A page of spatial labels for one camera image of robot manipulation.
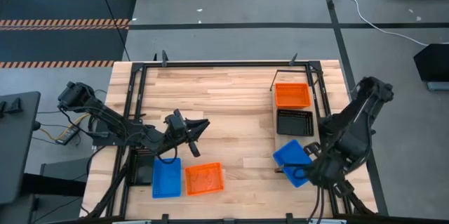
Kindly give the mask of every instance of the white cable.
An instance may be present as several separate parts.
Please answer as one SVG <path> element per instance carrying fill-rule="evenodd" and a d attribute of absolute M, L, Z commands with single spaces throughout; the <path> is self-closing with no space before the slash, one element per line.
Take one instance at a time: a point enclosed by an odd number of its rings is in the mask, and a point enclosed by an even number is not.
<path fill-rule="evenodd" d="M 383 32 L 384 34 L 392 34 L 392 35 L 396 35 L 396 36 L 403 37 L 403 38 L 406 38 L 406 39 L 408 39 L 408 40 L 411 40 L 411 41 L 413 41 L 413 42 L 415 42 L 416 44 L 419 44 L 419 45 L 421 45 L 421 46 L 428 46 L 428 44 L 422 43 L 422 42 L 417 41 L 417 40 L 415 40 L 415 39 L 413 39 L 413 38 L 407 37 L 407 36 L 405 36 L 405 35 L 403 35 L 403 34 L 398 34 L 398 33 L 394 33 L 394 32 L 388 32 L 388 31 L 385 31 L 385 30 L 383 30 L 383 29 L 380 29 L 379 27 L 374 26 L 371 22 L 367 21 L 367 20 L 361 15 L 360 9 L 359 9 L 359 7 L 358 7 L 358 2 L 357 2 L 357 0 L 352 0 L 352 1 L 356 2 L 358 16 L 359 16 L 363 21 L 365 21 L 367 24 L 369 24 L 371 27 L 374 27 L 375 29 L 377 29 L 377 30 Z"/>

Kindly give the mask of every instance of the yellow cable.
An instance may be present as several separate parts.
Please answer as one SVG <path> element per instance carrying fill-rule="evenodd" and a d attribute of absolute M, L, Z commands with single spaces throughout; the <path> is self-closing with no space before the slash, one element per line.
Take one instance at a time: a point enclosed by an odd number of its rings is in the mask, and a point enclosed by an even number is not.
<path fill-rule="evenodd" d="M 86 113 L 85 115 L 79 117 L 78 119 L 76 119 L 75 121 L 73 121 L 73 124 L 77 124 L 78 122 L 82 121 L 84 118 L 86 118 L 87 116 L 89 116 L 89 113 Z M 73 127 L 72 124 L 70 124 L 58 137 L 54 138 L 53 136 L 51 136 L 51 134 L 49 132 L 47 132 L 45 129 L 39 129 L 40 131 L 44 132 L 51 140 L 60 140 L 65 133 L 71 129 Z"/>

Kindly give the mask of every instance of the black desk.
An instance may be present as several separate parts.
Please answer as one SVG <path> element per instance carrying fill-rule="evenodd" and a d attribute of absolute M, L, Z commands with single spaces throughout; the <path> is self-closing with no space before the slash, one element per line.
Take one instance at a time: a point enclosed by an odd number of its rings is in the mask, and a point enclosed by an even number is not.
<path fill-rule="evenodd" d="M 24 173 L 40 97 L 39 92 L 0 96 L 0 102 L 6 102 L 5 110 L 17 98 L 22 109 L 0 114 L 0 223 L 24 223 L 16 218 L 29 220 L 30 214 L 23 209 L 33 208 L 33 194 L 84 195 L 85 182 Z"/>

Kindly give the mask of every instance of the orange striped tape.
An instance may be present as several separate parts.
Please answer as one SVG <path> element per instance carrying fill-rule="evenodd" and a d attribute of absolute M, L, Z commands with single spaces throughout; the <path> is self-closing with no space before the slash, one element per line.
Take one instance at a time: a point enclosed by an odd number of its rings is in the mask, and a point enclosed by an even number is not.
<path fill-rule="evenodd" d="M 129 30 L 129 26 L 117 26 Z M 79 27 L 0 27 L 0 31 L 15 30 L 86 30 L 86 29 L 116 29 L 115 26 L 79 26 Z"/>
<path fill-rule="evenodd" d="M 0 69 L 55 68 L 55 67 L 112 67 L 113 60 L 53 61 L 53 62 L 0 62 Z"/>
<path fill-rule="evenodd" d="M 129 19 L 116 19 L 115 25 L 129 25 Z M 64 27 L 64 26 L 96 26 L 96 25 L 114 25 L 112 19 L 79 19 L 79 20 L 0 20 L 0 27 Z"/>

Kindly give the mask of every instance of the wooden table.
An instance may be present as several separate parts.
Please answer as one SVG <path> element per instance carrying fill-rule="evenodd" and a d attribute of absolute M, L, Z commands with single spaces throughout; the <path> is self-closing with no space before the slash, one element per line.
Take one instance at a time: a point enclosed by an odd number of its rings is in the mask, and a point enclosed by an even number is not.
<path fill-rule="evenodd" d="M 321 66 L 331 111 L 339 112 L 349 102 L 340 64 L 338 60 L 322 60 Z M 106 105 L 121 114 L 130 69 L 130 62 L 116 62 L 107 92 Z M 126 218 L 161 219 L 163 213 L 168 213 L 170 219 L 285 218 L 286 213 L 293 213 L 295 218 L 309 217 L 316 201 L 316 188 L 310 183 L 295 188 L 283 173 L 274 173 L 273 152 L 283 144 L 279 141 L 288 140 L 279 137 L 274 128 L 269 87 L 277 69 L 291 70 L 292 67 L 149 69 L 142 103 L 142 114 L 146 114 L 144 123 L 163 131 L 166 127 L 163 118 L 176 108 L 184 118 L 209 119 L 210 126 L 197 143 L 201 156 L 193 157 L 187 145 L 179 147 L 178 156 L 183 168 L 221 162 L 225 189 L 188 197 L 183 186 L 181 197 L 152 199 L 151 187 L 131 187 Z M 313 74 L 313 78 L 316 80 L 317 74 Z M 307 76 L 305 73 L 279 73 L 276 78 L 276 82 L 293 81 L 307 82 Z M 317 91 L 317 103 L 323 117 L 323 101 L 320 90 Z M 137 91 L 134 91 L 131 111 L 134 111 L 136 100 Z M 298 140 L 303 145 L 315 139 Z M 106 147 L 93 158 L 83 199 L 83 206 L 88 210 L 97 204 L 111 182 L 115 155 L 116 147 Z M 164 155 L 172 156 L 173 151 Z M 376 211 L 366 167 L 354 171 L 348 179 L 358 197 Z M 325 198 L 324 216 L 331 217 L 327 193 Z M 119 212 L 120 199 L 121 188 L 116 194 L 114 214 Z M 338 201 L 340 212 L 344 212 L 341 199 Z"/>

